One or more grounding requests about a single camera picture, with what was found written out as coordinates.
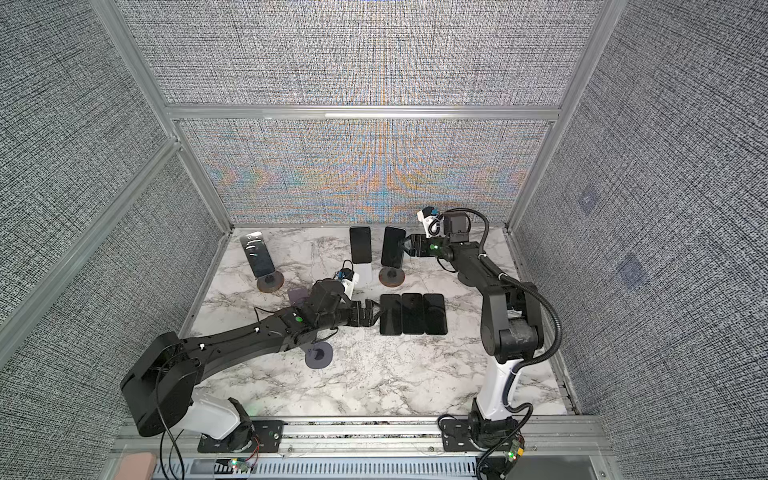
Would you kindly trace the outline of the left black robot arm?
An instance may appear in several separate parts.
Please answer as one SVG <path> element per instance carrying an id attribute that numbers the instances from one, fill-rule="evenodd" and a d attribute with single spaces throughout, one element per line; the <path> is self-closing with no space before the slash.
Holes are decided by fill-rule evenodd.
<path id="1" fill-rule="evenodd" d="M 373 300 L 353 300 L 341 282 L 318 280 L 306 299 L 234 330 L 180 338 L 156 337 L 120 383 L 140 436 L 148 438 L 178 427 L 199 433 L 230 452 L 253 448 L 256 432 L 242 404 L 206 396 L 203 380 L 254 358 L 295 348 L 319 347 L 319 332 L 339 327 L 371 327 L 378 316 Z"/>

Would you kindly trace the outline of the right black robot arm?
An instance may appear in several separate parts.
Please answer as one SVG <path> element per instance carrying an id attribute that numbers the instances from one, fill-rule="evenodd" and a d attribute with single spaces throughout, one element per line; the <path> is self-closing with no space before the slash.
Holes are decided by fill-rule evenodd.
<path id="1" fill-rule="evenodd" d="M 511 404 L 519 373 L 543 347 L 541 307 L 535 287 L 504 278 L 504 272 L 477 242 L 452 242 L 446 237 L 411 234 L 403 250 L 412 257 L 433 257 L 451 264 L 459 280 L 482 297 L 480 338 L 489 356 L 483 386 L 468 415 L 469 437 L 479 448 L 506 438 L 524 409 Z"/>

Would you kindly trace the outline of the white phone stand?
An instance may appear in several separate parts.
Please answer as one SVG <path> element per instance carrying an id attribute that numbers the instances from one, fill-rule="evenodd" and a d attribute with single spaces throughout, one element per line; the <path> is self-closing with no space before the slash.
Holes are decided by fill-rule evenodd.
<path id="1" fill-rule="evenodd" d="M 357 288 L 364 288 L 372 282 L 371 263 L 354 263 L 353 271 Z"/>

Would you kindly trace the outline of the wooden round phone stand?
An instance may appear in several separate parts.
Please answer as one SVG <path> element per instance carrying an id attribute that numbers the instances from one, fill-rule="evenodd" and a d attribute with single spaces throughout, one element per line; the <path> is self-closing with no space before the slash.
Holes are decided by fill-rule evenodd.
<path id="1" fill-rule="evenodd" d="M 405 273 L 400 268 L 382 267 L 379 271 L 380 283 L 388 288 L 397 288 L 405 281 Z"/>

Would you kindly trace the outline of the front-left grey round stand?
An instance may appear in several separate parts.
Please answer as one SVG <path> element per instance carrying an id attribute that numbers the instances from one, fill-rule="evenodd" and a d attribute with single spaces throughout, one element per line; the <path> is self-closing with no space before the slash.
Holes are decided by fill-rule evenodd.
<path id="1" fill-rule="evenodd" d="M 325 341 L 310 344 L 305 350 L 305 364 L 313 370 L 328 367 L 333 361 L 333 347 Z"/>

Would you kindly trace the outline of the second-left grey stand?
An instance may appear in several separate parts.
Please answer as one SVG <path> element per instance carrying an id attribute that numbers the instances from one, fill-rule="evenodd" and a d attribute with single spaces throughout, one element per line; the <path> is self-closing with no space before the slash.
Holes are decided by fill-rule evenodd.
<path id="1" fill-rule="evenodd" d="M 292 288 L 288 292 L 288 299 L 291 306 L 301 307 L 309 299 L 310 292 L 307 288 Z"/>

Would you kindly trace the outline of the phone on white stand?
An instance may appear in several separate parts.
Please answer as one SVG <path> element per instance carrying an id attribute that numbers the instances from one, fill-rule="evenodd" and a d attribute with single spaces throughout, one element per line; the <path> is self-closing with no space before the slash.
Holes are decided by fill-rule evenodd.
<path id="1" fill-rule="evenodd" d="M 351 260 L 355 265 L 372 262 L 371 229 L 365 227 L 350 227 Z"/>

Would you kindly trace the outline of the far-left brown round stand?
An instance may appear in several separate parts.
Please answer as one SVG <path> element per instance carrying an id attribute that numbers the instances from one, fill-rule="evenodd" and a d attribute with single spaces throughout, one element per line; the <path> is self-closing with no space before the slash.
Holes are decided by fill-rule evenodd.
<path id="1" fill-rule="evenodd" d="M 284 281 L 284 275 L 280 271 L 274 271 L 257 278 L 257 289 L 262 293 L 274 293 L 282 288 Z"/>

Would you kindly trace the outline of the pink box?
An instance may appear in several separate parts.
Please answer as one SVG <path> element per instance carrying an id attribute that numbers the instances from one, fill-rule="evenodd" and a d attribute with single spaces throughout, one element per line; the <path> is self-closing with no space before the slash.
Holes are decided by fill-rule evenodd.
<path id="1" fill-rule="evenodd" d="M 133 453 L 124 456 L 115 473 L 114 480 L 151 480 L 157 465 L 157 457 L 150 452 Z"/>

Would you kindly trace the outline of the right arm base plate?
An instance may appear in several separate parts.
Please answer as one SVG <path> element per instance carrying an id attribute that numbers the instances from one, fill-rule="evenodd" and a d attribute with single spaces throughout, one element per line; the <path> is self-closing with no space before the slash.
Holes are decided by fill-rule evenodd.
<path id="1" fill-rule="evenodd" d="M 480 452 L 483 450 L 483 447 L 478 446 L 472 440 L 469 422 L 466 419 L 457 419 L 453 416 L 440 418 L 438 428 L 441 432 L 445 452 Z"/>

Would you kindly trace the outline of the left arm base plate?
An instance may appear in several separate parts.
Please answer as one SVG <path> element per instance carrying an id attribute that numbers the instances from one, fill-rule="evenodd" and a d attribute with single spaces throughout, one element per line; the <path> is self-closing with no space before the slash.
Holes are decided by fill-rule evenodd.
<path id="1" fill-rule="evenodd" d="M 252 420 L 249 425 L 237 427 L 222 440 L 202 435 L 197 452 L 245 454 L 258 450 L 260 453 L 277 453 L 284 427 L 282 420 Z"/>

